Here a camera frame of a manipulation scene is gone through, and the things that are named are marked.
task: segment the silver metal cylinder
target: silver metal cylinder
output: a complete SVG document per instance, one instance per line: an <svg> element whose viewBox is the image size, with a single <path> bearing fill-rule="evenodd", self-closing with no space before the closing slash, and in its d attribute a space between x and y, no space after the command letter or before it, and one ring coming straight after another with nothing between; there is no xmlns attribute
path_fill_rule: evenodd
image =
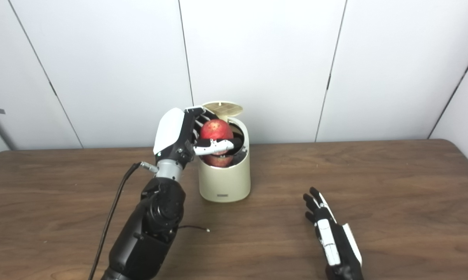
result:
<svg viewBox="0 0 468 280"><path fill-rule="evenodd" d="M182 174L182 165L177 161L171 159L162 159L158 161L158 172L156 172L155 177L165 177L170 178L179 182L180 176Z"/></svg>

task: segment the white robotic hand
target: white robotic hand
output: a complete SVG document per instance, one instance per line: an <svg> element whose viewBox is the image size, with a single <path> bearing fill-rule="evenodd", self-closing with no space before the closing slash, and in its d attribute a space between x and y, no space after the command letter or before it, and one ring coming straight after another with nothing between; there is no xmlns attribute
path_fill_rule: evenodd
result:
<svg viewBox="0 0 468 280"><path fill-rule="evenodd" d="M203 106L185 110L173 108L160 120L153 152L158 163L162 159L178 161L182 168L193 160L195 155L203 156L228 151L242 145L241 139L200 139L200 129L204 123L218 117Z"/></svg>

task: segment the cable connector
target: cable connector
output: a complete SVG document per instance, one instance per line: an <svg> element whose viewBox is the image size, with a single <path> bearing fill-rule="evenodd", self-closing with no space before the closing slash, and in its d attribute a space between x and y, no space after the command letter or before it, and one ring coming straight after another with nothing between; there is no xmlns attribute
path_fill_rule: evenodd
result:
<svg viewBox="0 0 468 280"><path fill-rule="evenodd" d="M151 163L147 163L145 161L141 161L140 166L144 168L145 170L149 170L153 173L156 173L158 172L158 170L160 170L157 166L154 166Z"/></svg>

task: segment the robotic arm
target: robotic arm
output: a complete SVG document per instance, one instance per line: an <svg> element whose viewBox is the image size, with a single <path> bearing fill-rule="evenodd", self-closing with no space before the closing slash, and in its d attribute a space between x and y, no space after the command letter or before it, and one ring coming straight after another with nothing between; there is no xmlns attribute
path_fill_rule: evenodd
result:
<svg viewBox="0 0 468 280"><path fill-rule="evenodd" d="M154 155L156 166L141 163L155 176L110 251L102 280L150 280L156 276L184 215L186 193L179 184L182 170L195 155L240 147L240 139L201 140L201 126L218 117L206 108L174 108L160 120Z"/></svg>
<svg viewBox="0 0 468 280"><path fill-rule="evenodd" d="M339 225L326 199L315 188L304 194L310 212L305 217L314 225L328 264L328 280L363 280L362 256L348 224Z"/></svg>

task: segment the red apple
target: red apple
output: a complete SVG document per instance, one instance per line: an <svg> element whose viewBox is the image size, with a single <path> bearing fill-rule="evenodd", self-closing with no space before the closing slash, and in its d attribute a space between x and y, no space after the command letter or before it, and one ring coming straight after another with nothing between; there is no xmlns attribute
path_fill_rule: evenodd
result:
<svg viewBox="0 0 468 280"><path fill-rule="evenodd" d="M233 156L213 156L207 154L203 156L203 161L209 166L227 167L232 162L233 158Z"/></svg>
<svg viewBox="0 0 468 280"><path fill-rule="evenodd" d="M204 123L200 131L202 139L231 139L234 137L229 124L222 119L212 119ZM216 152L216 155L225 154L227 151ZM226 167L232 161L232 156L218 157L206 155L203 156L203 161L211 166Z"/></svg>

